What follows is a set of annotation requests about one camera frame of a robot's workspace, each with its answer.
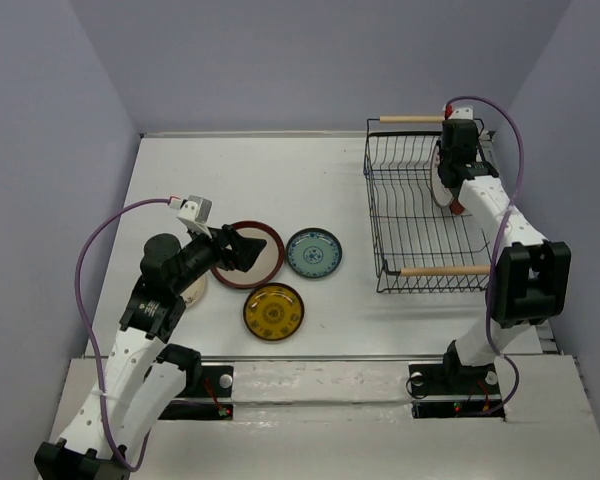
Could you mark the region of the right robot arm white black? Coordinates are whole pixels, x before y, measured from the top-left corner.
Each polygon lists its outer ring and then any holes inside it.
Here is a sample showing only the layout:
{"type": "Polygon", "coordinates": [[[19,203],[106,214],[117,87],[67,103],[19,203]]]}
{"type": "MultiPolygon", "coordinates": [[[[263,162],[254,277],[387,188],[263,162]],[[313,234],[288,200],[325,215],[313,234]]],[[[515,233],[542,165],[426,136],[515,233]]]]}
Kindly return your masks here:
{"type": "Polygon", "coordinates": [[[479,156],[479,131],[468,118],[443,121],[431,180],[435,200],[459,204],[491,238],[486,312],[453,341],[442,384],[462,392],[521,333],[562,312],[571,251],[552,242],[515,207],[495,167],[479,156]]]}

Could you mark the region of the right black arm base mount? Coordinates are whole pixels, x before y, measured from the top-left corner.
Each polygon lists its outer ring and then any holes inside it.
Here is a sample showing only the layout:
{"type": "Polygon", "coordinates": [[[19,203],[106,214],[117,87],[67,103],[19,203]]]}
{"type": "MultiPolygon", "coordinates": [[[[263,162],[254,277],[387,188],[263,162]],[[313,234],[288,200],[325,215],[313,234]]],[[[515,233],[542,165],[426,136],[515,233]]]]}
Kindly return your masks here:
{"type": "Polygon", "coordinates": [[[415,419],[505,417],[493,364],[455,372],[442,363],[410,364],[405,389],[415,419]]]}

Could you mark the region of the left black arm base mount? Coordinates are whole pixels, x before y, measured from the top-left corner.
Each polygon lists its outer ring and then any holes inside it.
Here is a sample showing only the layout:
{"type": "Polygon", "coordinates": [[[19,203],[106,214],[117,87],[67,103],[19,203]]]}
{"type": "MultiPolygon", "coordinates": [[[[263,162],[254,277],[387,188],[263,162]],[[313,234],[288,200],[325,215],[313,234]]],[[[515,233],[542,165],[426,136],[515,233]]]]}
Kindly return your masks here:
{"type": "Polygon", "coordinates": [[[160,420],[230,421],[234,405],[234,366],[204,364],[200,379],[187,380],[184,390],[167,405],[160,420]]]}

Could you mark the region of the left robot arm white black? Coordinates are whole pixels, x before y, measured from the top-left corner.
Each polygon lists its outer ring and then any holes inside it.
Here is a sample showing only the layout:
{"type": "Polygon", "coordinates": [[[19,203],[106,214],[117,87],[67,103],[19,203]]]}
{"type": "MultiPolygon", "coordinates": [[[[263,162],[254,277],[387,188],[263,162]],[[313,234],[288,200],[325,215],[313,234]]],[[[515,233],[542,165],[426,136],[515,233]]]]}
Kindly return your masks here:
{"type": "Polygon", "coordinates": [[[144,246],[138,278],[97,381],[55,442],[34,457],[43,479],[127,479],[144,459],[153,425],[177,394],[201,383],[199,352],[171,343],[186,304],[183,292],[213,267],[249,271],[266,242],[225,225],[194,233],[187,245],[171,234],[144,246]]]}

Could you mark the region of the white plate orange sunburst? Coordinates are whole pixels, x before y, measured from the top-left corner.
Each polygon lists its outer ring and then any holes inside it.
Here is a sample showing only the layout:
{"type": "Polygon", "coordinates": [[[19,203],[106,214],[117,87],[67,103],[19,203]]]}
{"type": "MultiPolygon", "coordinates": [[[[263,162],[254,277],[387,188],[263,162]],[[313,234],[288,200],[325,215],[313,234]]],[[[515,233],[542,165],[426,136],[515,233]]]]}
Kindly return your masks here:
{"type": "Polygon", "coordinates": [[[429,181],[430,191],[431,191],[434,202],[440,208],[448,208],[452,204],[454,197],[453,197],[451,191],[447,187],[444,186],[444,184],[442,183],[442,180],[439,176],[438,167],[439,167],[440,163],[441,163],[441,156],[440,156],[439,145],[436,144],[432,151],[431,161],[430,161],[430,181],[429,181]]]}

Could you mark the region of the red teal floral plate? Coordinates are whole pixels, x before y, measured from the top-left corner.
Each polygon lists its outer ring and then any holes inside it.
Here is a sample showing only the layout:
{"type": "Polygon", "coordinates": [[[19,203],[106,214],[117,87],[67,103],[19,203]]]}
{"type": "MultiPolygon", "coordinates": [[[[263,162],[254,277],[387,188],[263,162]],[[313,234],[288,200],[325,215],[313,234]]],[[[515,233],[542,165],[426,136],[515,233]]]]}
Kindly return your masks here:
{"type": "Polygon", "coordinates": [[[465,212],[464,206],[457,199],[453,199],[448,208],[449,212],[454,216],[461,216],[465,212]]]}

